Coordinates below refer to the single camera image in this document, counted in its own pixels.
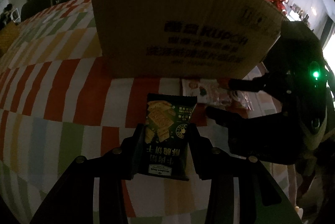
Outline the pink snack packet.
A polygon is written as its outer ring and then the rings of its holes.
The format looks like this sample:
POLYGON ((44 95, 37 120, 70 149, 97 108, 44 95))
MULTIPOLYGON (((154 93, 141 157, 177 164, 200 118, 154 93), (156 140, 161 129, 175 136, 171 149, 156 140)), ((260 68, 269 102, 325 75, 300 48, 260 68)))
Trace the pink snack packet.
POLYGON ((182 80, 183 96, 197 97, 198 103, 223 110, 243 109, 253 111, 249 94, 244 91, 223 89, 214 79, 182 80))

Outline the black cracker packet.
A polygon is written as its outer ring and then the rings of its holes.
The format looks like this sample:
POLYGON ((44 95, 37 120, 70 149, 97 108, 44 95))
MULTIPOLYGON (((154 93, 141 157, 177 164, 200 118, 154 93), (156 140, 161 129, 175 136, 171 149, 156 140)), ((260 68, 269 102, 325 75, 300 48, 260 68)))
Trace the black cracker packet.
POLYGON ((141 174, 188 181, 187 128, 196 105, 193 96, 147 95, 141 174))

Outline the colourful striped tablecloth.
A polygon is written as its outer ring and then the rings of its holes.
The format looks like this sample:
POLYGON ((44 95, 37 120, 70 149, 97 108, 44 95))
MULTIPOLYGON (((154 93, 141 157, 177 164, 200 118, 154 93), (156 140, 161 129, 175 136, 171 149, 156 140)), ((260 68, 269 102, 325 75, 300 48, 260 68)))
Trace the colourful striped tablecloth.
MULTIPOLYGON (((180 80, 109 79, 91 0, 70 0, 18 26, 1 58, 1 196, 29 223, 75 157, 100 157, 143 121, 147 93, 179 95, 180 80)), ((130 223, 204 223, 211 181, 137 175, 122 182, 130 223)))

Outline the brown cardboard box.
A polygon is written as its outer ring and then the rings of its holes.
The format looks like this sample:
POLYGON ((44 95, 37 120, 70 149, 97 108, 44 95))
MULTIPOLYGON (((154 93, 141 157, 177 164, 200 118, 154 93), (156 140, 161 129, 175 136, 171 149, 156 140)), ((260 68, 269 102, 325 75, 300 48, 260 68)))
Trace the brown cardboard box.
POLYGON ((113 78, 243 78, 279 38, 266 0, 92 0, 113 78))

